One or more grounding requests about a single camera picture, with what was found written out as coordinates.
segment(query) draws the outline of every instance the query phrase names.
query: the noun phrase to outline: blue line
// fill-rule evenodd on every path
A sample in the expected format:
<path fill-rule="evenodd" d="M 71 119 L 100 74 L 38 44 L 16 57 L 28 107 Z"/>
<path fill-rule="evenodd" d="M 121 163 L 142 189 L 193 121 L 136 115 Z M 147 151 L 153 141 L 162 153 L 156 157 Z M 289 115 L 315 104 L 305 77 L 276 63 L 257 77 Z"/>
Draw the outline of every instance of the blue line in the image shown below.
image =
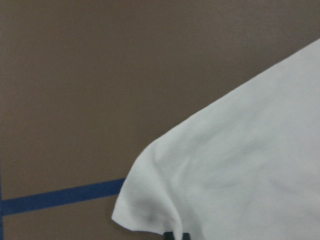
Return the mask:
<path fill-rule="evenodd" d="M 2 215 L 20 214 L 116 195 L 125 178 L 2 201 Z"/>
<path fill-rule="evenodd" d="M 2 201 L 2 188 L 1 188 L 1 175 L 0 175 L 0 240 L 4 240 L 4 225 L 3 225 L 3 201 Z"/>

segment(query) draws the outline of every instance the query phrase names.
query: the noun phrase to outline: white cloth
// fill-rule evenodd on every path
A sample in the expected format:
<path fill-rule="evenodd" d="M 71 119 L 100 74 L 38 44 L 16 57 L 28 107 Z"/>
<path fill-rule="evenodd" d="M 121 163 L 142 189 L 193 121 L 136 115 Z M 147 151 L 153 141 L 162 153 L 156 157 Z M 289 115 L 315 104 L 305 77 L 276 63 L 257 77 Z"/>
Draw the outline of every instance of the white cloth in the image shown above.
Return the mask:
<path fill-rule="evenodd" d="M 319 240 L 320 39 L 148 145 L 112 219 L 176 240 Z"/>

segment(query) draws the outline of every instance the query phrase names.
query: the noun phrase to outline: brown surface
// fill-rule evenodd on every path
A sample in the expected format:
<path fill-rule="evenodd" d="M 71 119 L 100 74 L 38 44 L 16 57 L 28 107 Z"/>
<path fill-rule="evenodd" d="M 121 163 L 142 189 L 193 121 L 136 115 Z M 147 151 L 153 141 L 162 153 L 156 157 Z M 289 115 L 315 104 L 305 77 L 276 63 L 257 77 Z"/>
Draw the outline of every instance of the brown surface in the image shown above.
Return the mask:
<path fill-rule="evenodd" d="M 162 240 L 130 231 L 111 220 L 116 196 L 3 218 L 5 240 Z"/>
<path fill-rule="evenodd" d="M 2 197 L 124 178 L 151 141 L 320 38 L 319 12 L 305 0 L 1 1 Z M 5 228 L 28 219 L 32 235 L 42 214 L 60 224 L 42 210 Z M 59 226 L 48 234 L 108 239 Z"/>

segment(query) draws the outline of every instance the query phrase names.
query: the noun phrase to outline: cloth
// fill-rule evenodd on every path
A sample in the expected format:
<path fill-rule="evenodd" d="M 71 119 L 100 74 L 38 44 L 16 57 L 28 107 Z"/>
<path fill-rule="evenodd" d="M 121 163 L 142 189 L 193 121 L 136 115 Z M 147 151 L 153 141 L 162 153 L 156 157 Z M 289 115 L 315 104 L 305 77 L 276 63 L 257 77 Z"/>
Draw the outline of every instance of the cloth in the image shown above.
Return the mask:
<path fill-rule="evenodd" d="M 112 219 L 176 240 L 319 240 L 320 39 L 151 142 Z"/>

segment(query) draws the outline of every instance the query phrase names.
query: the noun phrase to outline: black object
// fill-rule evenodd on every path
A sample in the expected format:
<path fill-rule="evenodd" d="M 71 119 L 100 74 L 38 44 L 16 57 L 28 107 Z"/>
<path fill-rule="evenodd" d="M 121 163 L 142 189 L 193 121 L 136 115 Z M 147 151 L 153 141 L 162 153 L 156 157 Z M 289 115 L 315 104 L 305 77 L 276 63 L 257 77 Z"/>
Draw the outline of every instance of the black object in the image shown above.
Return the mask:
<path fill-rule="evenodd" d="M 172 231 L 167 231 L 163 234 L 163 240 L 175 240 L 174 233 Z M 191 240 L 190 234 L 184 232 L 182 235 L 182 240 Z"/>

